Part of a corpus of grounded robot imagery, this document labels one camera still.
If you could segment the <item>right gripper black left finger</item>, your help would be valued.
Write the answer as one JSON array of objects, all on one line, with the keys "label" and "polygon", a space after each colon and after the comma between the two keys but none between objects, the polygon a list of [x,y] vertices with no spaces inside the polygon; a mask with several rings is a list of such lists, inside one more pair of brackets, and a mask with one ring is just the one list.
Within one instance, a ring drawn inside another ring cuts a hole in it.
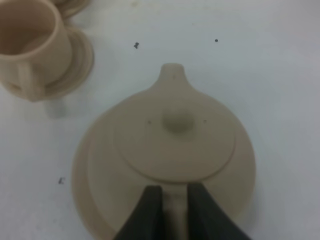
[{"label": "right gripper black left finger", "polygon": [[163,190],[145,187],[132,214],[116,234],[116,240],[164,240],[166,226],[163,213]]}]

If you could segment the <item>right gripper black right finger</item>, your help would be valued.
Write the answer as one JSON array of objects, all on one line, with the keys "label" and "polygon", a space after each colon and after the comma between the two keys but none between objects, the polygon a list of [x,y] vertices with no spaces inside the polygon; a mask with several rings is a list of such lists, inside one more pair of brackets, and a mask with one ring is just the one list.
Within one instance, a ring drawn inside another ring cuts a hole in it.
[{"label": "right gripper black right finger", "polygon": [[190,240],[249,240],[218,206],[201,183],[187,185],[187,225]]}]

